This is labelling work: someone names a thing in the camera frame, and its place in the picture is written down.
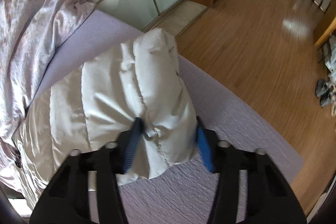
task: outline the bed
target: bed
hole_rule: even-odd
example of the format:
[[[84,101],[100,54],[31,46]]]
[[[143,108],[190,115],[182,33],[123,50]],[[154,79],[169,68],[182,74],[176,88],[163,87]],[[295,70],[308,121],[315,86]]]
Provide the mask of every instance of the bed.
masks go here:
[[[38,98],[58,80],[87,60],[142,32],[94,10],[84,23],[60,46],[48,64],[35,95]],[[223,85],[182,56],[180,72],[192,103],[205,127],[236,148],[265,149],[291,182],[303,165],[302,158],[264,119]],[[244,219],[246,174],[241,173],[237,220]],[[206,223],[217,185],[217,176],[208,173],[197,155],[187,163],[174,165],[151,180],[137,180],[120,187],[129,223]],[[91,219],[98,222],[95,191],[89,192]],[[0,197],[0,213],[6,202]]]

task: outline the purple bed sheet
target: purple bed sheet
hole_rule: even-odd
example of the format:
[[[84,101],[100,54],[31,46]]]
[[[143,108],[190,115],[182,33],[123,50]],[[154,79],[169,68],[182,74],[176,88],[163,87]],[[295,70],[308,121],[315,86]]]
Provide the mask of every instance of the purple bed sheet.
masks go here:
[[[109,47],[136,38],[141,32],[99,10],[58,48],[37,96],[85,61]],[[208,129],[236,148],[264,148],[291,182],[303,165],[285,139],[247,104],[201,69],[179,56],[180,77],[193,105]],[[244,219],[247,177],[241,173],[237,220]],[[198,156],[174,165],[152,180],[141,179],[120,187],[129,223],[206,223],[217,186],[217,175],[206,171]],[[89,193],[91,218],[99,222],[96,193]]]

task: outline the lavender sheet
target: lavender sheet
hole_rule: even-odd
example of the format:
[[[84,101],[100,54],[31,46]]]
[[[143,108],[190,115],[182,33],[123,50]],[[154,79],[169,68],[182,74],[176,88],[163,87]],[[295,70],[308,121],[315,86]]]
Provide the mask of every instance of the lavender sheet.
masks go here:
[[[38,95],[57,80],[114,44],[137,37],[141,32],[101,11],[95,10],[67,39],[50,62]],[[247,104],[195,65],[179,56],[180,76],[204,125],[215,130],[236,148],[267,150],[291,182],[303,165],[296,151]],[[129,223],[206,223],[217,185],[199,156],[175,165],[152,180],[138,180],[120,187]],[[91,217],[99,222],[96,193],[89,193]],[[241,174],[237,220],[244,219],[246,176]]]

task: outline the crumpled blanket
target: crumpled blanket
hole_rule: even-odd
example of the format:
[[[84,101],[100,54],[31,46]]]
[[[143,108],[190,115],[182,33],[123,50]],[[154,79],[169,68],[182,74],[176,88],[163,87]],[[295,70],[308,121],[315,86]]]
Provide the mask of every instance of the crumpled blanket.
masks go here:
[[[55,49],[91,14],[88,0],[0,0],[0,137],[12,135]]]

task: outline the silver screw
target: silver screw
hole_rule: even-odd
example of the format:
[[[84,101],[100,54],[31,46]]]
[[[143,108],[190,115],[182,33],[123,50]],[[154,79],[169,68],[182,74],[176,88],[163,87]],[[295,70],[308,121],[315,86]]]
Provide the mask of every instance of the silver screw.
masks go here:
[[[223,147],[223,148],[228,148],[228,147],[231,146],[231,144],[229,142],[227,142],[227,141],[219,141],[218,142],[218,146],[219,147]]]
[[[112,148],[116,148],[118,146],[118,144],[116,142],[109,142],[105,145],[105,147],[107,149],[112,149]]]
[[[265,155],[266,154],[266,151],[262,148],[257,148],[255,150],[255,152],[258,154],[258,155]]]
[[[80,155],[82,152],[79,149],[73,149],[70,151],[70,156],[71,157],[76,157],[78,155]]]

